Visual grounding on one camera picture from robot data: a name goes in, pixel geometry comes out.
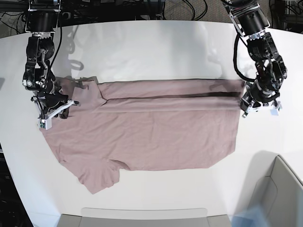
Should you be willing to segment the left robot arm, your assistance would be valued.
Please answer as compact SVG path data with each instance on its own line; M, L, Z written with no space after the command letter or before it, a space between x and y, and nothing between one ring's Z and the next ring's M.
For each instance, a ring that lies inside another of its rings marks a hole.
M261 109L277 115L281 109L278 101L280 88L287 78L287 68L272 35L266 31L270 23L255 0L224 0L222 3L237 32L233 66L237 75L246 82L246 92L240 104L243 117ZM257 69L254 79L244 76L237 66L238 43L244 37L247 38L244 45Z

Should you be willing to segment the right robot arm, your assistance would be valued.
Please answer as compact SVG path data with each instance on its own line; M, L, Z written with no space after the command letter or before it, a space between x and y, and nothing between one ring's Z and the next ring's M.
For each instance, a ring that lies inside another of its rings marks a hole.
M40 111L40 118L68 103L68 96L61 93L62 87L52 72L54 60L59 52L55 49L53 36L60 19L60 0L30 0L26 21L28 39L22 84L32 91Z

